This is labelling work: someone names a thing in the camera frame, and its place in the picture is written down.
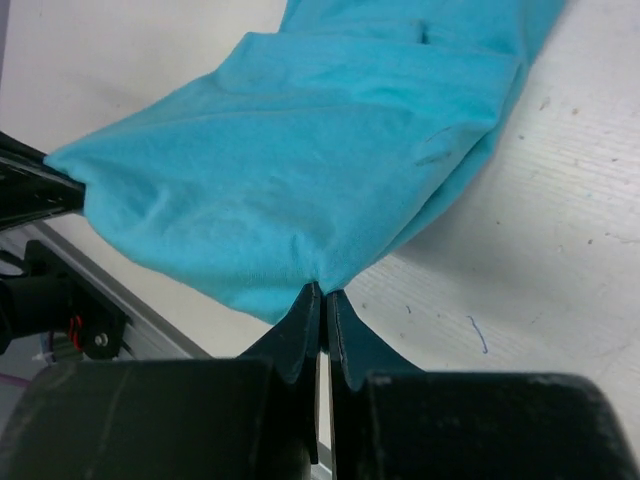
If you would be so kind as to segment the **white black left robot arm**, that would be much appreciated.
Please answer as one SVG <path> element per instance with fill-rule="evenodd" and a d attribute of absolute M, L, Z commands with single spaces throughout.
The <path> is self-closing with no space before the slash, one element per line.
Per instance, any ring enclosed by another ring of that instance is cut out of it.
<path fill-rule="evenodd" d="M 1 135 L 3 232 L 83 209 L 85 186 L 44 164 L 45 154 Z M 69 326 L 69 288 L 46 263 L 3 250 L 1 261 L 20 270 L 1 276 L 1 350 L 18 338 Z"/>

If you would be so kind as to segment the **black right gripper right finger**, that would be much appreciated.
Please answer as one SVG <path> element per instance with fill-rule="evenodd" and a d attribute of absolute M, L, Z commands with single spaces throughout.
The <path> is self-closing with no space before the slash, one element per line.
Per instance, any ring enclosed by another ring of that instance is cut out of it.
<path fill-rule="evenodd" d="M 635 479 L 602 391 L 553 372 L 425 371 L 325 301 L 337 479 Z"/>

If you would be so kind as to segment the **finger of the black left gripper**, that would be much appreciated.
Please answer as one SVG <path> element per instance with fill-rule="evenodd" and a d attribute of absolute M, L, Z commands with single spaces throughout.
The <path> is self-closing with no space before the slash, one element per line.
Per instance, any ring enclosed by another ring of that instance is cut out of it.
<path fill-rule="evenodd" d="M 85 185 L 44 164 L 45 154 L 1 133 L 1 230 L 81 212 Z"/>

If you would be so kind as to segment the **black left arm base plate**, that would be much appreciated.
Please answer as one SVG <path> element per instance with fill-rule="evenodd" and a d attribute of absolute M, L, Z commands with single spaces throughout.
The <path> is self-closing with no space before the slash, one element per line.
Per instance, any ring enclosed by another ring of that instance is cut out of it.
<path fill-rule="evenodd" d="M 91 360 L 113 360 L 123 346 L 129 316 L 108 296 L 86 282 L 70 287 L 67 336 Z"/>

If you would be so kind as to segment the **turquoise t shirt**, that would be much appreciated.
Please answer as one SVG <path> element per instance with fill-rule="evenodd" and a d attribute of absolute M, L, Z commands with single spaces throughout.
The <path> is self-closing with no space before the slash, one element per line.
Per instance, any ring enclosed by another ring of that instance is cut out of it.
<path fill-rule="evenodd" d="M 561 1 L 291 1 L 213 72 L 50 154 L 129 260 L 268 323 L 440 216 Z"/>

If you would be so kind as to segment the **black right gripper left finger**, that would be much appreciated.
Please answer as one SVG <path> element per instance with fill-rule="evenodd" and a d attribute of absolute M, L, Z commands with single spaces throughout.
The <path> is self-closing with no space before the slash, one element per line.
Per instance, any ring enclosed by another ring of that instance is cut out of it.
<path fill-rule="evenodd" d="M 321 293 L 242 354 L 60 364 L 1 438 L 5 479 L 307 479 L 318 461 Z"/>

